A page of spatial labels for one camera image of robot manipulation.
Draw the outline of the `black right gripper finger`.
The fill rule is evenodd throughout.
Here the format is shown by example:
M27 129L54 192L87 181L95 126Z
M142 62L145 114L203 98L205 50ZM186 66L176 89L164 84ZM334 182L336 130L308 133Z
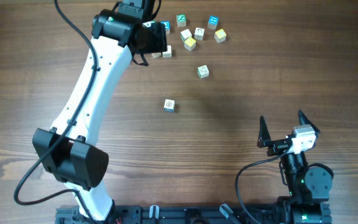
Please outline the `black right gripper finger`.
M261 116L259 119L259 135L257 139L257 147L269 147L271 143L272 140L267 128L267 123L264 116Z
M300 125L310 125L313 130L315 131L315 134L320 134L320 130L306 117L306 115L302 112L302 110L298 110L298 119L300 122Z

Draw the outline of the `white green edged block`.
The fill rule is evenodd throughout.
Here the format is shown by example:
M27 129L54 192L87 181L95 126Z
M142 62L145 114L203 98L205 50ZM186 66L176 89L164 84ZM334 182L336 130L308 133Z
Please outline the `white green edged block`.
M189 37L192 37L192 34L189 29L185 29L180 32L180 37L181 37L181 40L184 42Z

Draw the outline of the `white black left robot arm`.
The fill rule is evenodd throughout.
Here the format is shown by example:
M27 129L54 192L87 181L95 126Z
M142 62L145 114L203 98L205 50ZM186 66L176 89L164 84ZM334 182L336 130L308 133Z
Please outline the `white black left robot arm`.
M106 222L115 209L103 181L109 156L96 147L114 89L134 55L167 50L164 24L105 9L95 16L88 58L63 111L32 144L44 169L65 184L89 222Z

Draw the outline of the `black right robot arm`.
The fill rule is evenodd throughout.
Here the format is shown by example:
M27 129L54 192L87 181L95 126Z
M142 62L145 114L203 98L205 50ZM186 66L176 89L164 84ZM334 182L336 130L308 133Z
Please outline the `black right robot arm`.
M267 155L278 156L283 184L289 196L275 203L276 223L332 223L327 201L334 172L321 163L309 164L305 152L316 146L320 130L299 110L300 124L284 139L272 140L263 116L260 117L257 147L266 147Z

